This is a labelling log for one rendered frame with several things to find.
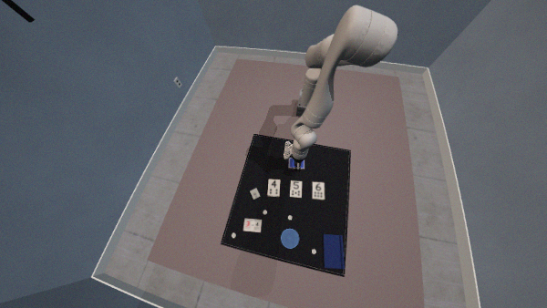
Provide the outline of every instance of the black bar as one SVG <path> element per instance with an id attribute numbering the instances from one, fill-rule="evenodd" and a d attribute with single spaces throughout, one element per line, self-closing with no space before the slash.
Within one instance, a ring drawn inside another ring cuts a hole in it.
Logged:
<path id="1" fill-rule="evenodd" d="M 9 5 L 9 7 L 13 8 L 14 11 L 16 11 L 19 15 L 26 19 L 27 22 L 32 23 L 34 21 L 34 18 L 31 15 L 25 12 L 19 5 L 16 5 L 12 0 L 2 1 L 4 1 L 5 4 Z"/>

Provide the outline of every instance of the wall outlet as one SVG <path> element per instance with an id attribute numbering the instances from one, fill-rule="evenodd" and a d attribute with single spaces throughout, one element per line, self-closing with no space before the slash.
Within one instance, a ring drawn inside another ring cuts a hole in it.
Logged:
<path id="1" fill-rule="evenodd" d="M 179 80 L 178 77 L 175 77 L 175 80 L 173 80 L 175 82 L 175 85 L 177 85 L 177 87 L 182 87 L 182 83 L 181 81 Z"/>

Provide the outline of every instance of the gray wall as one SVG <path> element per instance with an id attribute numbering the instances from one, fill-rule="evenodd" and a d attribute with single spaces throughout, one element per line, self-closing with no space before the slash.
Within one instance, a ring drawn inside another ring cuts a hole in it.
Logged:
<path id="1" fill-rule="evenodd" d="M 547 306 L 546 16 L 492 0 L 430 67 L 482 307 Z"/>
<path id="2" fill-rule="evenodd" d="M 0 303 L 49 291 L 1 306 L 144 307 L 88 277 L 212 47 L 305 51 L 353 4 L 397 22 L 386 61 L 431 65 L 483 307 L 547 305 L 540 1 L 16 2 L 36 21 L 0 4 Z"/>

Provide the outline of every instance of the card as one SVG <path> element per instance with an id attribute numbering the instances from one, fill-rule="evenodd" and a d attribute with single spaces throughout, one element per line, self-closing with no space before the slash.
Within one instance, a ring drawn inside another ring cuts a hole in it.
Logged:
<path id="1" fill-rule="evenodd" d="M 325 183 L 324 182 L 312 182 L 312 199 L 324 200 L 325 199 Z"/>
<path id="2" fill-rule="evenodd" d="M 260 233 L 261 230 L 262 230 L 262 220 L 254 220 L 251 218 L 245 219 L 243 223 L 243 231 Z"/>
<path id="3" fill-rule="evenodd" d="M 279 197 L 281 180 L 268 179 L 268 197 Z"/>
<path id="4" fill-rule="evenodd" d="M 302 181 L 291 180 L 291 192 L 289 195 L 293 198 L 302 198 Z"/>
<path id="5" fill-rule="evenodd" d="M 260 198 L 260 193 L 258 192 L 258 189 L 250 190 L 251 196 L 253 197 L 253 200 Z"/>

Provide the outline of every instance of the blue rectangle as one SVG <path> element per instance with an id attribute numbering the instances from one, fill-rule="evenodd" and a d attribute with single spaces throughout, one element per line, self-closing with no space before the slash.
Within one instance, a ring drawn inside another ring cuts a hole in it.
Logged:
<path id="1" fill-rule="evenodd" d="M 324 234 L 323 248 L 325 253 L 325 268 L 343 270 L 344 239 L 342 235 Z"/>

